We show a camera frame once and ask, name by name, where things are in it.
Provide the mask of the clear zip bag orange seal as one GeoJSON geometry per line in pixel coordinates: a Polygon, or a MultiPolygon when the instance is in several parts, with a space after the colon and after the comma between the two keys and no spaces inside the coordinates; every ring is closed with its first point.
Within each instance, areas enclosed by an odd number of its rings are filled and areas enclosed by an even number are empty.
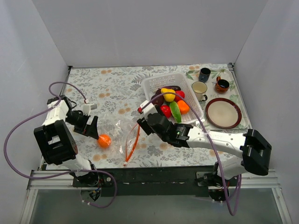
{"type": "Polygon", "coordinates": [[[137,141],[137,123],[125,116],[104,114],[97,123],[98,134],[107,134],[111,138],[108,148],[99,148],[102,167],[122,167],[137,141]]]}

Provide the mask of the dark red fake plum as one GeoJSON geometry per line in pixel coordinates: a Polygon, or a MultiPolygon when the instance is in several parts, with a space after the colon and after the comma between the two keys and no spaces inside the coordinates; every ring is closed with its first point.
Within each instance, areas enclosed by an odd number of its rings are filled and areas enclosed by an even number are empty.
{"type": "Polygon", "coordinates": [[[158,89],[155,95],[151,97],[151,102],[153,105],[162,106],[164,104],[164,97],[160,94],[162,94],[161,89],[158,89]]]}

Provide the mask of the purple fake eggplant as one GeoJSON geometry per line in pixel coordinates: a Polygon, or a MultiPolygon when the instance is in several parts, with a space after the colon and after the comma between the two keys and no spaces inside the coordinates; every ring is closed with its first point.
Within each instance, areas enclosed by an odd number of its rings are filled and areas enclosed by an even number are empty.
{"type": "Polygon", "coordinates": [[[180,91],[181,88],[179,86],[172,86],[171,89],[173,89],[174,91],[180,91]]]}

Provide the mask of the yellow fake lemon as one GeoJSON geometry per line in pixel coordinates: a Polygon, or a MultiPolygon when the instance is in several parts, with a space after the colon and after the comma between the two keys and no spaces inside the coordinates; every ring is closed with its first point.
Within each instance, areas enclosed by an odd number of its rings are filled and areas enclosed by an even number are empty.
{"type": "Polygon", "coordinates": [[[162,88],[161,93],[163,93],[163,98],[168,103],[173,102],[176,97],[176,92],[173,89],[162,88]]]}

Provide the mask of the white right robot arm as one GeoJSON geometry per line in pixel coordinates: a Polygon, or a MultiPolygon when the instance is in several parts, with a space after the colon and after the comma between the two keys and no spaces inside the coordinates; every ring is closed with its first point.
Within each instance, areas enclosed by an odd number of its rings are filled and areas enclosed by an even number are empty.
{"type": "Polygon", "coordinates": [[[174,147],[206,148],[233,155],[215,163],[211,179],[216,185],[246,172],[259,176],[269,173],[272,147],[257,130],[237,134],[208,132],[190,124],[174,124],[159,113],[149,114],[137,123],[147,135],[156,134],[174,147]]]}

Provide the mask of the red fake apple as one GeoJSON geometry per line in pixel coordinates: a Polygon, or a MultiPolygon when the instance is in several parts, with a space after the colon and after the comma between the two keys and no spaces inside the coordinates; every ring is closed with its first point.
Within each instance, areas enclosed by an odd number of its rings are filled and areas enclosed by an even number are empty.
{"type": "Polygon", "coordinates": [[[168,105],[160,106],[160,109],[166,118],[170,118],[172,116],[171,109],[168,105]]]}

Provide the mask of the fake orange mandarin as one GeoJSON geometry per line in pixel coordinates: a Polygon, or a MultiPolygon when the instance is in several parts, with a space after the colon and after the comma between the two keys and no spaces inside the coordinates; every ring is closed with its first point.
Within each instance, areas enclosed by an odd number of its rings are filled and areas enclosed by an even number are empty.
{"type": "Polygon", "coordinates": [[[190,107],[183,100],[178,101],[177,105],[179,107],[181,115],[187,114],[189,112],[189,110],[190,110],[190,107]]]}

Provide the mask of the fake watermelon slice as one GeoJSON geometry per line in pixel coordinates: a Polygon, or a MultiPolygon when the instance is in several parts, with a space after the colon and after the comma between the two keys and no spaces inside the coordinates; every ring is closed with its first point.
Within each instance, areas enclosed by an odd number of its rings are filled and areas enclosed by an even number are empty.
{"type": "Polygon", "coordinates": [[[175,101],[172,101],[172,102],[170,102],[169,107],[170,107],[172,116],[174,117],[175,121],[177,123],[181,123],[182,118],[181,118],[181,112],[180,112],[178,104],[175,101]]]}

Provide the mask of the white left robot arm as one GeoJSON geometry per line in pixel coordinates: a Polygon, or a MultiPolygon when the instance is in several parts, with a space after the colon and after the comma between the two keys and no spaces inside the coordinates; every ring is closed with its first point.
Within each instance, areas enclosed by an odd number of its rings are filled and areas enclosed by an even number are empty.
{"type": "Polygon", "coordinates": [[[98,140],[98,116],[88,124],[90,113],[97,105],[85,103],[82,110],[74,110],[72,103],[65,95],[49,99],[46,119],[41,127],[34,129],[34,136],[47,164],[67,167],[77,181],[93,187],[99,185],[100,176],[94,172],[92,162],[78,153],[66,123],[74,127],[75,133],[98,140]]]}

